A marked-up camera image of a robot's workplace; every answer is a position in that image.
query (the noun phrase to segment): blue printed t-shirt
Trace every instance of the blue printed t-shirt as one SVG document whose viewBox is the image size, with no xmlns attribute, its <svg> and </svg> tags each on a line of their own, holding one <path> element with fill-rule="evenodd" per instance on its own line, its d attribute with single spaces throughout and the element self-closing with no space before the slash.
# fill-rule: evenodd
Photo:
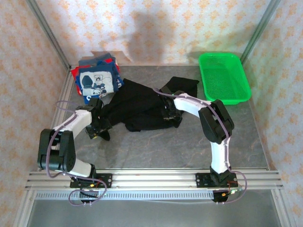
<svg viewBox="0 0 303 227">
<path fill-rule="evenodd" d="M 102 98 L 118 91 L 118 70 L 114 64 L 79 69 L 76 82 L 81 89 L 85 104 L 91 97 Z"/>
<path fill-rule="evenodd" d="M 99 66 L 99 65 L 112 65 L 113 67 L 115 67 L 117 69 L 116 63 L 114 61 L 112 61 L 112 62 L 98 61 L 97 66 Z M 119 72 L 118 72 L 118 77 L 117 77 L 117 84 L 118 84 L 118 88 L 120 88 L 124 85 L 124 82 L 121 79 Z"/>
</svg>

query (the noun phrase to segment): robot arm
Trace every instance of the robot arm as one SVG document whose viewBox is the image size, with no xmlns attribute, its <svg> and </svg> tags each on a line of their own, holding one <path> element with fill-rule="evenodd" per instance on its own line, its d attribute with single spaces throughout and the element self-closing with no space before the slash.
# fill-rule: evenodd
<svg viewBox="0 0 303 227">
<path fill-rule="evenodd" d="M 226 127 L 229 136 L 231 136 L 234 124 L 223 103 L 220 100 L 214 102 L 204 101 L 183 93 L 174 99 L 174 104 L 178 110 L 186 111 L 200 118 L 204 135 L 211 143 L 212 170 L 218 174 L 227 171 L 225 152 L 228 154 L 228 150 L 226 151 L 226 149 L 228 149 L 230 138 L 225 142 L 223 141 L 226 138 L 225 132 L 218 123 L 216 116 L 209 109 L 209 107 L 212 107 L 216 111 Z"/>
<path fill-rule="evenodd" d="M 53 129 L 44 129 L 40 134 L 38 165 L 45 169 L 47 148 L 51 137 L 61 126 L 63 128 L 55 137 L 51 152 L 49 169 L 59 172 L 67 172 L 82 177 L 93 177 L 96 173 L 92 164 L 85 163 L 76 158 L 74 139 L 85 128 L 86 133 L 92 139 L 96 136 L 104 137 L 111 125 L 107 119 L 99 116 L 103 102 L 100 99 L 92 98 L 87 106 L 79 106 L 73 115 L 62 124 Z"/>
<path fill-rule="evenodd" d="M 216 116 L 209 108 L 211 107 L 215 110 L 216 115 L 221 119 L 229 136 L 231 136 L 234 124 L 223 103 L 219 100 L 214 102 L 200 100 L 185 93 L 176 96 L 173 101 L 170 99 L 169 103 L 169 107 L 174 109 L 174 114 L 178 113 L 178 111 L 186 111 L 200 118 L 204 134 L 211 142 L 211 172 L 216 175 L 216 178 L 219 179 L 219 181 L 220 179 L 226 178 L 226 175 L 228 174 L 226 163 L 228 166 L 230 166 L 230 164 L 228 157 L 226 162 L 225 154 L 230 139 L 224 141 L 226 134 L 218 123 Z M 74 139 L 84 128 L 86 128 L 86 133 L 91 139 L 96 136 L 104 138 L 102 134 L 104 132 L 106 133 L 107 130 L 111 128 L 111 125 L 107 119 L 99 116 L 102 105 L 103 103 L 101 100 L 91 98 L 88 106 L 79 106 L 76 109 L 76 118 L 73 122 L 64 126 L 66 122 L 73 117 L 72 116 L 63 124 L 53 129 L 44 129 L 41 132 L 38 164 L 42 169 L 45 169 L 46 153 L 50 139 L 54 132 L 63 125 L 64 127 L 60 130 L 60 133 L 56 136 L 52 144 L 49 169 L 63 171 L 78 176 L 94 177 L 94 174 L 96 173 L 94 166 L 76 158 Z"/>
</svg>

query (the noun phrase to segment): wallpaper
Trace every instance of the wallpaper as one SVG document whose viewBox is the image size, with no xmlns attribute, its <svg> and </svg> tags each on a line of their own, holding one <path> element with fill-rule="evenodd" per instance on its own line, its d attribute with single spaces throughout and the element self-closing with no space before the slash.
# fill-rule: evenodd
<svg viewBox="0 0 303 227">
<path fill-rule="evenodd" d="M 282 174 L 297 226 L 303 225 L 302 44 L 302 4 L 281 1 L 245 63 L 264 150 Z"/>
<path fill-rule="evenodd" d="M 9 227 L 66 70 L 24 0 L 0 1 L 0 34 L 0 226 Z"/>
<path fill-rule="evenodd" d="M 111 52 L 120 64 L 241 55 L 270 0 L 37 1 L 70 64 Z"/>
</svg>

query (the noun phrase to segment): black garment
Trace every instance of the black garment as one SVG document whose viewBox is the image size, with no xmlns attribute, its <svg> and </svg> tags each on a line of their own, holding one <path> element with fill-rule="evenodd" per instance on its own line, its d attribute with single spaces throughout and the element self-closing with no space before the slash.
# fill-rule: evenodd
<svg viewBox="0 0 303 227">
<path fill-rule="evenodd" d="M 101 117 L 112 126 L 123 122 L 129 131 L 156 130 L 178 127 L 180 122 L 164 120 L 164 103 L 153 89 L 124 79 L 124 86 L 117 91 L 111 102 L 101 110 Z M 197 96 L 198 80 L 173 77 L 165 85 L 171 92 L 179 90 L 190 96 Z"/>
</svg>

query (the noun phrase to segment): green basket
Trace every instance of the green basket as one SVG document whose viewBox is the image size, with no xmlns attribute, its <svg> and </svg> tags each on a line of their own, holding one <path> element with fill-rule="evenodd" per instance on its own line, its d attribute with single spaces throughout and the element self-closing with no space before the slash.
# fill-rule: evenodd
<svg viewBox="0 0 303 227">
<path fill-rule="evenodd" d="M 204 53 L 199 57 L 206 99 L 236 105 L 250 99 L 251 90 L 239 57 L 232 53 Z"/>
</svg>

